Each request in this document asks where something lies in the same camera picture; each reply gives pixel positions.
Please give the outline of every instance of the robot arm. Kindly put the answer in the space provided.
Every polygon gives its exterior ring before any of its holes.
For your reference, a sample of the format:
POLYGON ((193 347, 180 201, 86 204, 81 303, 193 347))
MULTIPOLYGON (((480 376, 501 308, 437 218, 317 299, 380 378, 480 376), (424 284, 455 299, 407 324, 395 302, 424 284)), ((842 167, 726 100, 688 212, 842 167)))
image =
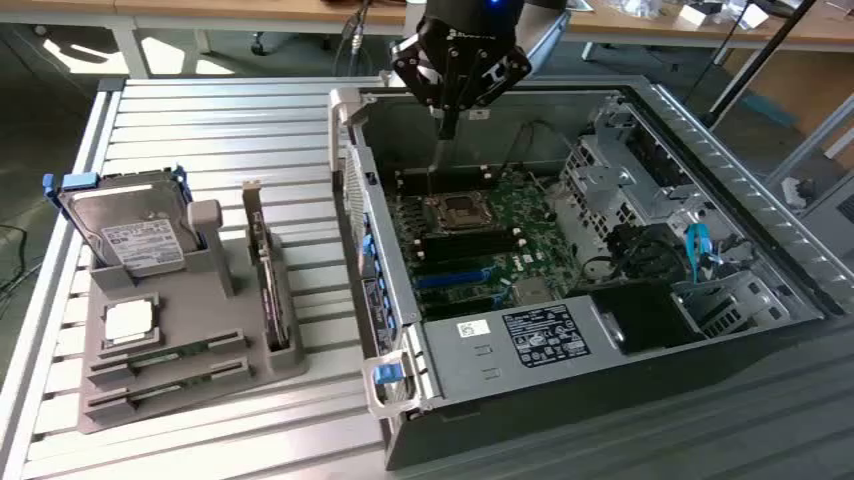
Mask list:
POLYGON ((543 65, 568 20, 565 0, 428 0, 392 66, 417 101, 441 111, 439 139, 459 112, 487 106, 543 65))

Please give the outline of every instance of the black pole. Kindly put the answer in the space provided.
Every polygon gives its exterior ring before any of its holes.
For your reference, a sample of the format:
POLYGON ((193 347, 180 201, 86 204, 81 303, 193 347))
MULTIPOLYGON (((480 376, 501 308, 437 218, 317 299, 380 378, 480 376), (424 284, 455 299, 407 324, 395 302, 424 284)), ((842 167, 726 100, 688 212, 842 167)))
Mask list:
MULTIPOLYGON (((718 122, 718 119, 720 118, 720 115, 723 115, 723 112, 726 112, 730 104, 736 100, 744 88, 747 88, 747 85, 750 84, 752 77, 755 77, 756 73, 759 73, 759 69, 764 65, 764 62, 767 62, 768 58, 771 57, 771 54, 776 51, 776 47, 779 47, 779 44, 783 43, 783 40, 786 40, 786 37, 788 36, 788 32, 791 31, 792 28, 795 28, 795 25, 803 18, 803 15, 806 15, 807 10, 810 9, 814 3, 815 3, 815 0, 803 0, 800 2, 800 5, 795 9, 795 12, 792 13, 791 17, 786 19, 786 23, 783 23, 783 26, 779 27, 779 30, 774 34, 774 37, 771 37, 771 40, 768 40, 768 43, 764 45, 764 47, 759 51, 759 55, 756 56, 755 60, 747 66, 747 70, 744 70, 744 73, 732 84, 732 88, 730 88, 730 91, 726 92, 726 94, 723 95, 723 98, 716 103, 716 106, 711 110, 708 110, 705 115, 703 115, 701 120, 703 120, 703 124, 707 127, 711 127, 718 122)), ((747 9, 748 6, 750 6, 750 2, 747 2, 747 5, 744 5, 744 9, 747 9)))

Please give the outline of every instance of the warning label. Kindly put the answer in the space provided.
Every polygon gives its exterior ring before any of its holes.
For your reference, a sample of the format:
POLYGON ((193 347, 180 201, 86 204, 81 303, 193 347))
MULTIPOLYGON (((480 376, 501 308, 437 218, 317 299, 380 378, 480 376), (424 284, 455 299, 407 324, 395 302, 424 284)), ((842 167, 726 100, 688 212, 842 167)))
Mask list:
POLYGON ((132 223, 101 229, 105 240, 130 271, 184 259, 168 220, 132 223))
POLYGON ((504 325, 516 346, 521 364, 539 367, 589 355, 565 305, 504 315, 504 325))

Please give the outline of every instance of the floor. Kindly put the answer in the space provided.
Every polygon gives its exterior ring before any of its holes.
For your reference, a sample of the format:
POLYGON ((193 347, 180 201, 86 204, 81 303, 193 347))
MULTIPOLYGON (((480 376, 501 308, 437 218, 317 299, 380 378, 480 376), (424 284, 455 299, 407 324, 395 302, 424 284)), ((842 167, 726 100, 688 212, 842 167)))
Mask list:
MULTIPOLYGON (((214 53, 196 53, 189 31, 146 30, 142 46, 152 71, 161 75, 328 76, 337 38, 324 48, 319 35, 268 34, 269 54, 249 52, 250 33, 210 32, 214 53)), ((61 175, 73 163, 88 106, 97 80, 126 72, 112 37, 97 28, 50 27, 40 38, 24 25, 0 24, 0 285, 18 271, 20 231, 28 232, 24 274, 12 292, 0 289, 0 378, 14 348, 37 271, 46 249, 56 212, 41 198, 44 173, 61 175)), ((387 65, 391 39, 368 38, 365 48, 373 70, 387 65)), ((544 74, 641 74, 683 97, 711 51, 693 48, 599 48, 595 60, 580 60, 581 44, 560 45, 544 74)), ((339 68, 343 74, 345 66, 339 68)), ((359 73, 367 74, 368 65, 359 73)), ((726 83, 727 73, 712 68, 696 88, 689 108, 708 108, 726 83)), ((739 104, 723 121, 718 136, 758 174, 767 174, 802 140, 802 135, 739 104)), ((819 190, 842 175, 823 156, 798 174, 814 178, 819 190)))

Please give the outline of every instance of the barcode sticker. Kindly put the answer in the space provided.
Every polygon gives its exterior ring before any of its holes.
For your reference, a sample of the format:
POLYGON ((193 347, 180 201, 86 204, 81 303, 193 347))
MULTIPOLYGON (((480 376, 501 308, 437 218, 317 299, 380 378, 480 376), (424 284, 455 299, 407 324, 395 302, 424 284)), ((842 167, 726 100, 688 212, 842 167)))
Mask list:
POLYGON ((460 338, 468 338, 489 333, 489 324, 485 319, 480 319, 471 322, 457 323, 456 329, 459 330, 460 338))
POLYGON ((129 270, 156 267, 184 259, 168 220, 130 223, 101 229, 104 239, 129 270))

